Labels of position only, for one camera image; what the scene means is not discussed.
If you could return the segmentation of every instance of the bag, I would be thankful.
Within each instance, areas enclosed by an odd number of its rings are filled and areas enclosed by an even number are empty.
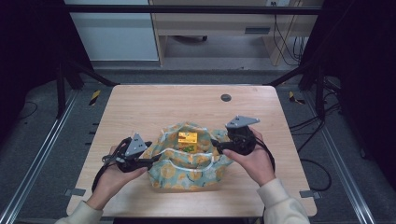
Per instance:
[[[198,133],[197,153],[179,150],[179,133]],[[144,159],[162,154],[148,171],[151,185],[159,189],[198,190],[220,182],[225,168],[233,161],[220,155],[210,139],[229,141],[226,133],[222,130],[210,132],[191,122],[164,128],[158,141],[143,153]]]

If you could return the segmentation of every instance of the yellow and black tag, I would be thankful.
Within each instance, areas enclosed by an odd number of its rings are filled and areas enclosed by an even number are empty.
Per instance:
[[[90,100],[90,105],[95,105],[96,100],[97,100],[98,97],[99,97],[99,94],[100,94],[100,91],[95,91],[95,92],[93,93],[92,98],[91,98],[91,100]]]
[[[295,102],[300,105],[305,105],[305,100],[296,100],[296,98],[294,98],[294,93],[292,91],[289,91],[289,100],[291,102]]]

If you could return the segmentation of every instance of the small yellow package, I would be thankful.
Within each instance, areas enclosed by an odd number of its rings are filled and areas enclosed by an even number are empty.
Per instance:
[[[178,149],[188,153],[197,153],[198,133],[178,133]]]

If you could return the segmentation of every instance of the white sweater sleeve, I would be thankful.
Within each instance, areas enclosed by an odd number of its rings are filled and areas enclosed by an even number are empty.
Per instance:
[[[279,179],[274,179],[257,190],[265,205],[264,223],[309,223],[303,206],[291,198]]]
[[[55,224],[97,224],[103,211],[94,210],[81,201],[69,217],[59,219]]]

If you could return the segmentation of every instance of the person's right arm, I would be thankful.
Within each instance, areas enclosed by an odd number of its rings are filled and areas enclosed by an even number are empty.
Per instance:
[[[254,135],[262,140],[262,134],[250,128]],[[265,206],[264,223],[309,223],[303,206],[290,197],[276,178],[268,153],[259,145],[246,155],[224,149],[224,155],[238,162],[249,176],[259,184],[257,190]]]

